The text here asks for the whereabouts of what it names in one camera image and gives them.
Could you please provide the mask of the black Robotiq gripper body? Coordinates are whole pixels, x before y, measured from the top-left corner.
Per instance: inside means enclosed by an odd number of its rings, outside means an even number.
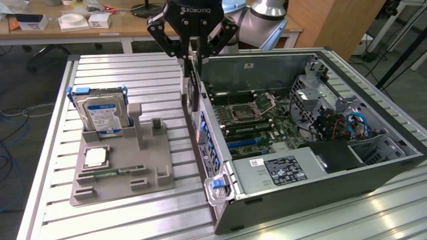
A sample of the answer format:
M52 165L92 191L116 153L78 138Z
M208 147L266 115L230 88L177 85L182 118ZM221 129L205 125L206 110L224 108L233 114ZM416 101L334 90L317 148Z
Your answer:
M224 18L222 1L166 0L162 17L180 37L200 37Z

